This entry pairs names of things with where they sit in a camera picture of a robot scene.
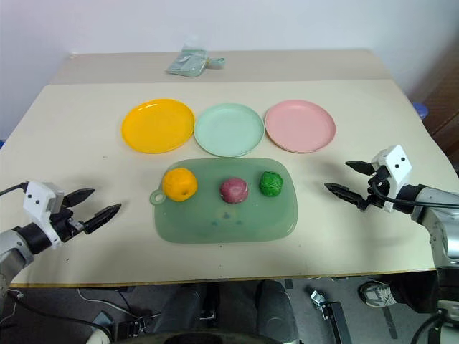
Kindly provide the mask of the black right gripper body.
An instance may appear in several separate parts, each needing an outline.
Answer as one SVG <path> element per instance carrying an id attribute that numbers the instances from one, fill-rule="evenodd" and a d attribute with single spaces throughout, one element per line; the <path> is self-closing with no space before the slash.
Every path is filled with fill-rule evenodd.
<path id="1" fill-rule="evenodd" d="M 368 193 L 366 199 L 363 199 L 362 210 L 365 211 L 369 206 L 376 206 L 378 208 L 383 208 L 385 200 L 380 198 L 379 195 L 387 196 L 389 192 L 389 172 L 384 167 L 381 166 L 378 169 L 375 169 L 375 173 L 370 176 L 368 180 Z"/>

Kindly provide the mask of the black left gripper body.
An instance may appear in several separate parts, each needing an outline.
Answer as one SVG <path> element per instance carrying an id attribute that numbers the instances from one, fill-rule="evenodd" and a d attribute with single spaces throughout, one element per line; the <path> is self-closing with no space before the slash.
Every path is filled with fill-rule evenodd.
<path id="1" fill-rule="evenodd" d="M 85 231 L 84 223 L 74 220 L 73 211 L 70 209 L 62 209 L 59 213 L 52 214 L 49 220 L 61 242 L 67 242 Z"/>

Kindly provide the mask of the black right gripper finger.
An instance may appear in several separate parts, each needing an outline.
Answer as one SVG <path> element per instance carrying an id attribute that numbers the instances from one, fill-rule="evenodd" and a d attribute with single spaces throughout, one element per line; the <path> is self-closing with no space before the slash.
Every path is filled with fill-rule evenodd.
<path id="1" fill-rule="evenodd" d="M 349 188 L 337 183 L 325 183 L 324 186 L 334 196 L 353 204 L 356 208 L 362 210 L 363 197 L 358 193 L 351 191 Z"/>
<path id="2" fill-rule="evenodd" d="M 371 176 L 375 173 L 375 169 L 371 163 L 364 161 L 347 161 L 345 164 L 358 173 Z"/>

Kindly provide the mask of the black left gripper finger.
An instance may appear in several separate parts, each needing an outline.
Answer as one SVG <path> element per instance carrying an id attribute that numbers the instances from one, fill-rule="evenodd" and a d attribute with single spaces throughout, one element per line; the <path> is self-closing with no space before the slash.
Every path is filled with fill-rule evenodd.
<path id="1" fill-rule="evenodd" d="M 64 207 L 73 207 L 85 201 L 95 192 L 93 188 L 81 188 L 64 196 Z"/>
<path id="2" fill-rule="evenodd" d="M 94 231 L 109 222 L 120 210 L 122 204 L 115 204 L 105 207 L 94 215 L 93 218 L 87 220 L 83 226 L 83 231 L 86 234 L 92 234 Z"/>

